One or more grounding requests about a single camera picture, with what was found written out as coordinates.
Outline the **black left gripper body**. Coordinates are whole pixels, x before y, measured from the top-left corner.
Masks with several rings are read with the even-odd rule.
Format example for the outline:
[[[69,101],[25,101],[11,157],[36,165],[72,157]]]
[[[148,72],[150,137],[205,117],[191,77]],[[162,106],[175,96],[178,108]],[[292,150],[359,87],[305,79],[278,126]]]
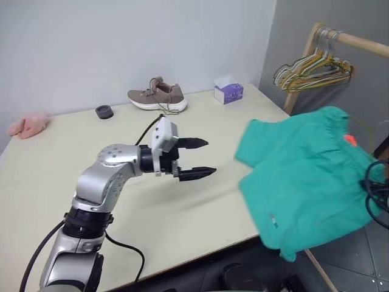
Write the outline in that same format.
[[[160,171],[167,175],[173,175],[180,179],[181,168],[178,166],[179,146],[181,139],[179,138],[169,151],[163,151],[159,157]]]

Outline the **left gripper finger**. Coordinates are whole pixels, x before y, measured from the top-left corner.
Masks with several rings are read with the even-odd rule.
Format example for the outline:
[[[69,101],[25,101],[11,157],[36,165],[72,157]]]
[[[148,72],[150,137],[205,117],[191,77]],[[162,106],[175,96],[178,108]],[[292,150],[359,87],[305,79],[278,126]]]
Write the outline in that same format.
[[[193,167],[190,170],[181,170],[179,167],[177,169],[177,177],[179,181],[193,181],[209,176],[215,171],[216,168],[212,167]]]
[[[177,147],[184,149],[197,149],[208,145],[208,142],[197,137],[179,138],[177,140]]]

